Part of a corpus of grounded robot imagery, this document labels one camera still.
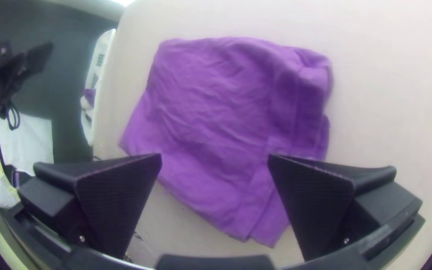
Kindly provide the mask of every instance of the black cable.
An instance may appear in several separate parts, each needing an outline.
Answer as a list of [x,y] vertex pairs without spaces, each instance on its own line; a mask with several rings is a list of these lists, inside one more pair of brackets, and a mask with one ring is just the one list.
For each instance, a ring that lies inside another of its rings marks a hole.
[[[14,118],[14,124],[12,124],[10,120],[10,111]],[[16,106],[11,101],[9,101],[7,104],[6,117],[7,117],[7,124],[9,125],[10,130],[13,131],[20,127],[20,123],[21,123],[20,111],[16,108]]]

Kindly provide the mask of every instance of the purple towel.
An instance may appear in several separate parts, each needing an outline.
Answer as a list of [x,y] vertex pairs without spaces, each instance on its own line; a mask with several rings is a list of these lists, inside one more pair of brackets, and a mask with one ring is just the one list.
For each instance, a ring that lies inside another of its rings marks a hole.
[[120,146],[162,153],[159,182],[173,196],[228,235],[274,247],[289,222],[268,154],[325,158],[331,88],[328,59],[307,49],[165,41]]

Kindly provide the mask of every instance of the beige table surface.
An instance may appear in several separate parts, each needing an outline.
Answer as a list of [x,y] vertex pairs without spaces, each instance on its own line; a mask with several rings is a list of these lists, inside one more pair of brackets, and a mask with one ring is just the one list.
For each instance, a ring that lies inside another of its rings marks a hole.
[[[423,200],[426,223],[390,269],[420,268],[432,253],[432,0],[138,0],[124,12],[96,102],[94,154],[118,142],[145,89],[158,44],[171,38],[256,37],[323,53],[335,86],[327,160],[394,165]],[[303,262],[288,229],[274,249],[219,232],[156,185],[137,226],[158,256],[269,254]]]

